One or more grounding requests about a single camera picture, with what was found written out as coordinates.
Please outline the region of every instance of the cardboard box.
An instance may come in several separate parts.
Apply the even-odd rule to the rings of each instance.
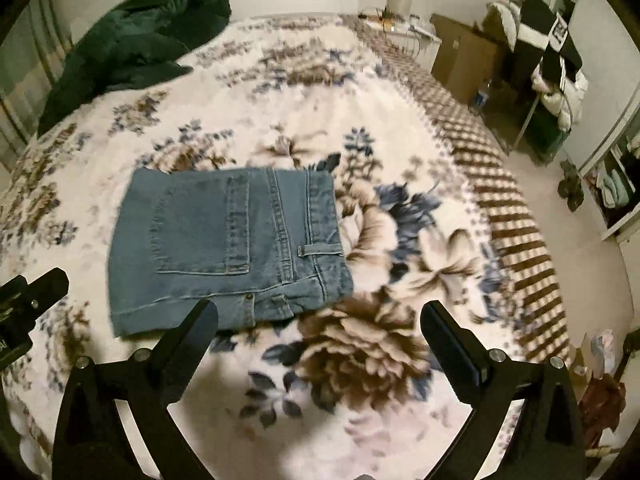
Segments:
[[[469,27],[439,14],[431,16],[442,40],[431,74],[462,104],[469,104],[478,87],[500,73],[507,48]]]
[[[591,378],[601,379],[604,374],[604,362],[591,352],[592,338],[587,333],[582,339],[580,348],[576,349],[573,346],[571,348],[573,362],[569,366],[569,377],[574,387],[575,400],[578,402],[587,391]]]

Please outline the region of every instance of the brown checkered fabric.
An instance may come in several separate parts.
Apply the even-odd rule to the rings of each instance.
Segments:
[[[491,226],[494,247],[512,274],[513,315],[518,320],[517,337],[525,358],[542,362],[558,355],[567,362],[569,338],[556,270],[516,180],[503,167],[502,152],[490,140],[491,132],[382,32],[354,16],[342,18],[380,56],[389,76],[407,86],[424,107],[449,145],[456,164],[468,177],[478,206]]]

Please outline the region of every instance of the blue denim jeans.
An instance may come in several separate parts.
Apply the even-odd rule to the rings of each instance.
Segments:
[[[236,330],[353,291],[323,171],[136,170],[108,273],[116,335],[177,326],[201,298]]]

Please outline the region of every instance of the lampshade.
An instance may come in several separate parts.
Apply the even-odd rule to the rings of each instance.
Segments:
[[[386,0],[386,10],[407,19],[412,0]]]

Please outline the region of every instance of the flower pattern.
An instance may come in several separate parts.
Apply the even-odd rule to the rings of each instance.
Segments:
[[[505,350],[524,322],[513,319],[510,271],[478,228],[463,174],[394,67],[337,16],[231,24],[180,62],[193,73],[104,95],[33,139],[0,202],[4,280],[55,266],[70,279],[68,297],[31,332],[33,348],[0,373],[14,420],[32,428],[21,427],[23,440],[42,448],[46,464],[79,355],[121,360],[157,340],[116,339],[108,322],[109,243],[135,168],[310,169],[334,178],[353,297],[212,335],[172,416],[216,478],[352,480],[396,467],[423,478],[466,412],[420,333],[422,304],[440,299],[461,326]],[[212,452],[220,449],[265,458],[228,474]]]

